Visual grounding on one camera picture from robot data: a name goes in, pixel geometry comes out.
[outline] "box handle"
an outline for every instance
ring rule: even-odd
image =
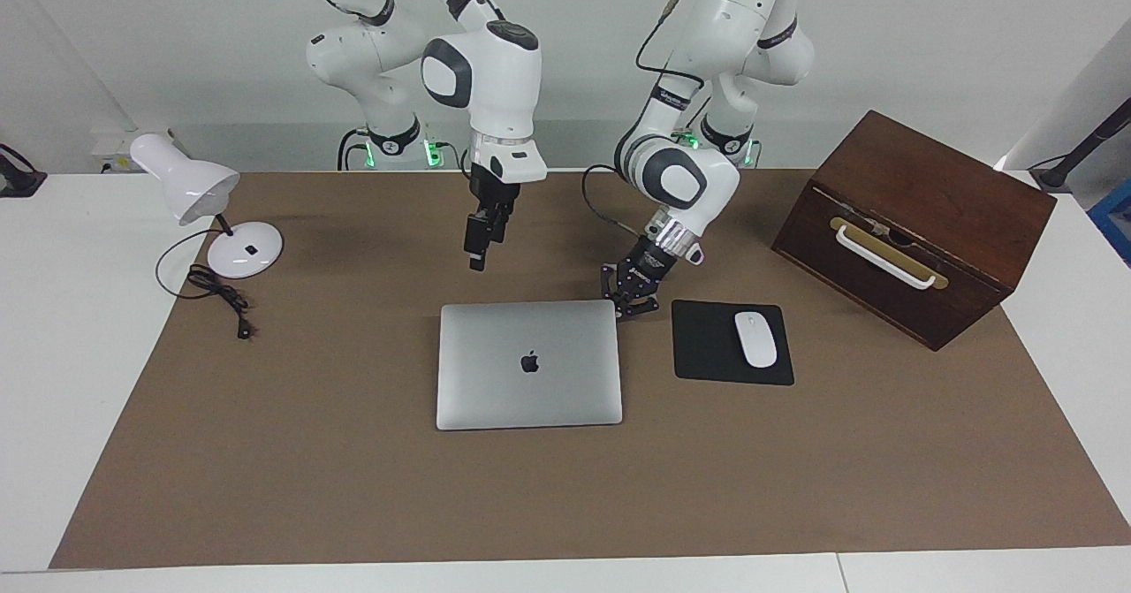
[[[900,253],[900,251],[893,250],[892,247],[889,247],[883,242],[878,240],[873,241],[872,235],[869,235],[864,231],[861,231],[860,227],[855,227],[839,217],[832,218],[829,226],[835,227],[838,244],[864,258],[869,264],[880,267],[880,269],[888,275],[892,275],[893,278],[900,280],[900,282],[915,289],[916,291],[926,291],[929,289],[942,290],[950,285],[949,280],[942,275],[934,273],[929,267],[923,266],[912,258]],[[866,241],[879,246],[874,249],[864,247],[848,237],[849,230],[854,231],[853,235],[856,235],[860,241]],[[897,264],[892,264],[892,260],[903,263],[903,267],[897,266]],[[916,275],[912,275],[907,268],[920,270],[926,274],[927,278],[920,280]]]

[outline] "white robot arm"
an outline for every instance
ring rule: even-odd
[[[308,62],[320,79],[357,100],[382,161],[424,160],[407,89],[383,76],[388,70],[421,59],[429,95],[470,114],[470,190],[480,206],[468,216],[464,248],[472,268],[483,270],[487,247],[504,238],[520,186],[546,175],[533,139],[542,83],[537,37],[507,22],[492,0],[441,0],[466,32],[431,41],[394,0],[382,0],[380,9],[370,0],[328,1],[356,18],[314,37]]]
[[[661,22],[679,0],[672,0]],[[658,308],[655,293],[671,267],[703,261],[699,239],[739,186],[735,161],[750,138],[756,81],[795,85],[813,61],[796,26],[796,0],[696,0],[648,104],[621,139],[618,173],[661,205],[627,258],[606,264],[602,287],[622,318]],[[710,80],[711,110],[700,148],[673,140],[676,122]]]

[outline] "apple logo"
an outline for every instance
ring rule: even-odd
[[[534,354],[533,350],[530,351],[530,354],[524,356],[519,363],[523,364],[523,371],[527,375],[538,371],[538,355]]]

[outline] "mouse pad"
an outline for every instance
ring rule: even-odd
[[[760,312],[774,333],[778,358],[769,368],[746,362],[734,316]],[[782,309],[776,306],[672,302],[672,345],[675,376],[702,381],[733,381],[768,386],[792,386],[793,362],[785,334]]]

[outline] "brown wooden box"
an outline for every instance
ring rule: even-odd
[[[1055,200],[869,112],[774,250],[931,350],[1017,289]]]

